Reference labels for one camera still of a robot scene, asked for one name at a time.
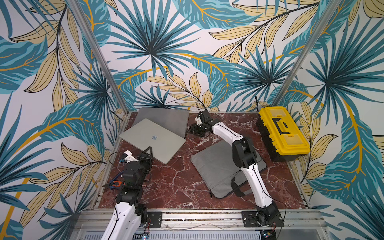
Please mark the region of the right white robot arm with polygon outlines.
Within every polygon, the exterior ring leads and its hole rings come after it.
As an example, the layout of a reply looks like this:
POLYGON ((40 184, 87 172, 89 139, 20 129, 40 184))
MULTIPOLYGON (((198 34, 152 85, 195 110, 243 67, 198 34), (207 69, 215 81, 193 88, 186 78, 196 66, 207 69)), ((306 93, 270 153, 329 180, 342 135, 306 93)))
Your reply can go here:
POLYGON ((246 193, 240 190, 242 184, 236 181, 247 181, 251 187, 248 193, 254 195, 256 205, 255 217, 248 220, 260 227, 282 227, 284 218, 262 180, 258 163, 263 163, 263 158, 252 140, 213 119, 207 110, 199 112, 195 120, 188 130, 190 134, 204 137, 206 133, 212 133, 222 138, 219 143, 191 157, 211 193, 218 199, 231 193, 244 197, 246 193))

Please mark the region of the yellow black toolbox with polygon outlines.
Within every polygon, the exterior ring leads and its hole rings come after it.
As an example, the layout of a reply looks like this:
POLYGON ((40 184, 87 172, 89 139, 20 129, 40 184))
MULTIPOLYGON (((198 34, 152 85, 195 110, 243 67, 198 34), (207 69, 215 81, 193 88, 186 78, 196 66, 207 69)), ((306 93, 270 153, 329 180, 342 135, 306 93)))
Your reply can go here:
POLYGON ((310 144, 285 107, 259 111, 257 127, 272 162, 291 162, 310 152, 310 144))

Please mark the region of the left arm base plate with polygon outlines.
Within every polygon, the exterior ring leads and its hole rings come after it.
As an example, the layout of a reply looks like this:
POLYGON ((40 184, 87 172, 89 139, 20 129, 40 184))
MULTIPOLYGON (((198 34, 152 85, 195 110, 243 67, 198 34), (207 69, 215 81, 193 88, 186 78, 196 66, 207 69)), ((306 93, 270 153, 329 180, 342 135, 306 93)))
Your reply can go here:
POLYGON ((142 215, 142 227, 149 229, 160 229, 162 226, 162 212, 147 212, 142 215))

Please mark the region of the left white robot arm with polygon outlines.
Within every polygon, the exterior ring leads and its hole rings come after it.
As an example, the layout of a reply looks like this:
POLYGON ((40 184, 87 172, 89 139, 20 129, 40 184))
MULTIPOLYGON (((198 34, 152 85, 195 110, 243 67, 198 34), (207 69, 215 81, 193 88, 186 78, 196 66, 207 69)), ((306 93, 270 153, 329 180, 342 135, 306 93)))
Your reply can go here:
POLYGON ((103 240, 132 240, 138 228, 148 222, 147 208, 140 200, 145 179, 153 165, 153 149, 148 147, 137 157, 133 157, 130 151, 126 155, 123 182, 103 240))

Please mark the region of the silver laptop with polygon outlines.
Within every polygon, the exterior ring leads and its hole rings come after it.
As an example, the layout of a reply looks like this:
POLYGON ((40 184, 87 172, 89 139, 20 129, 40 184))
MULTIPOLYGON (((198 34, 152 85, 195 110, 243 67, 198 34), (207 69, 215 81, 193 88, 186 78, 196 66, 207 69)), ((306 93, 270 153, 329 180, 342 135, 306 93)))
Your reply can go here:
POLYGON ((153 156, 163 164, 167 164, 186 140, 160 125, 143 119, 120 137, 140 150, 152 147, 153 156))

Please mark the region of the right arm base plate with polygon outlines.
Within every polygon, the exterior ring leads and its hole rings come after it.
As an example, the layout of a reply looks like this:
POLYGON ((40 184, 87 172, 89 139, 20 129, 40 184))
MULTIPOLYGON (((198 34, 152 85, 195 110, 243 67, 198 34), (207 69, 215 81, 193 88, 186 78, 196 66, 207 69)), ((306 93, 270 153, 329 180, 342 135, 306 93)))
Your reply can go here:
POLYGON ((242 221, 245 228, 274 228, 283 227, 283 217, 280 213, 275 216, 268 216, 268 214, 258 211, 243 211, 242 221))

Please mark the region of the grey laptop bag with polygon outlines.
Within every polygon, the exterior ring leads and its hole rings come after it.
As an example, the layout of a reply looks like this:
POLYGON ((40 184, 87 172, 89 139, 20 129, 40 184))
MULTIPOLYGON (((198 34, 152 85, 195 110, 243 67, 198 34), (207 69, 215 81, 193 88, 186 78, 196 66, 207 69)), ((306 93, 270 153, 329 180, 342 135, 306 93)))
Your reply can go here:
POLYGON ((187 110, 141 108, 138 111, 133 126, 144 119, 148 119, 173 132, 174 134, 185 138, 188 127, 189 112, 187 110))
POLYGON ((240 198, 253 192, 240 190, 248 181, 233 162, 232 147, 224 140, 193 155, 191 162, 215 198, 223 199, 232 193, 240 198))

